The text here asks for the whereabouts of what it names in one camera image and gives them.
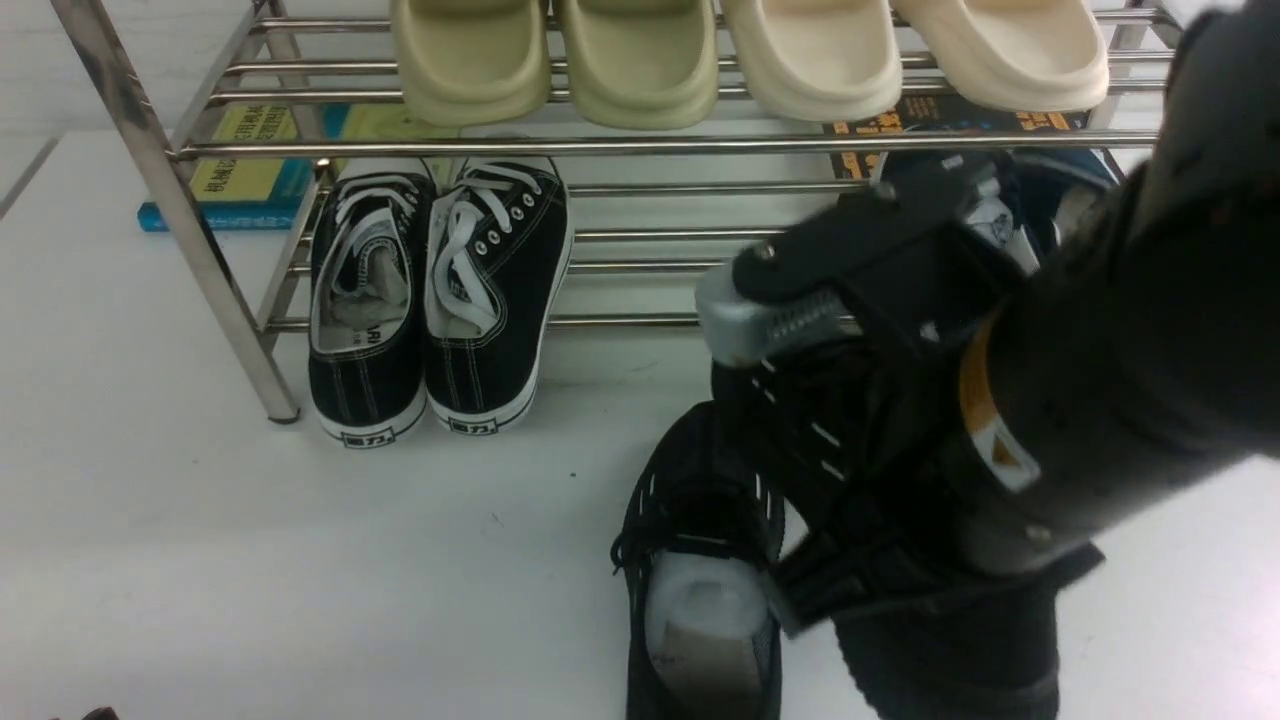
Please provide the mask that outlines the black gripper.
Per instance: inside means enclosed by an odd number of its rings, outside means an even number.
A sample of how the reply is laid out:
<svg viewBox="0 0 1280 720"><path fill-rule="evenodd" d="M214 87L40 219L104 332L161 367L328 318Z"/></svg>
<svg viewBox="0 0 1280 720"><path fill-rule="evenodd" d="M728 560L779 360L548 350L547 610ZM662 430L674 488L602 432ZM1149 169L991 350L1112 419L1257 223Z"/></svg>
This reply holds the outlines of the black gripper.
<svg viewBox="0 0 1280 720"><path fill-rule="evenodd" d="M1083 468L1106 405L1102 343L1074 286L1094 265L1106 195L1038 263L1001 199L1006 159L905 155L730 265L750 300L829 290L851 332L838 340L867 340L900 372L946 366L956 428L986 471L957 530L964 553L996 571L1057 569L1064 591L1102 559L1061 479Z"/></svg>

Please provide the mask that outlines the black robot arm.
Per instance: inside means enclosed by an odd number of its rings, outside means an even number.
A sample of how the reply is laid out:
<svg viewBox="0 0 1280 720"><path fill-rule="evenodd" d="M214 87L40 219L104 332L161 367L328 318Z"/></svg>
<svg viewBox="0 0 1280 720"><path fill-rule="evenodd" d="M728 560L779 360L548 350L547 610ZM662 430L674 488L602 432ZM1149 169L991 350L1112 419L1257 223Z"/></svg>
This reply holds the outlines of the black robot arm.
<svg viewBox="0 0 1280 720"><path fill-rule="evenodd" d="M1032 273L963 217L998 172L920 163L730 264L716 400L809 528L763 580L787 633L1036 603L1277 456L1277 4L1185 31L1152 154Z"/></svg>

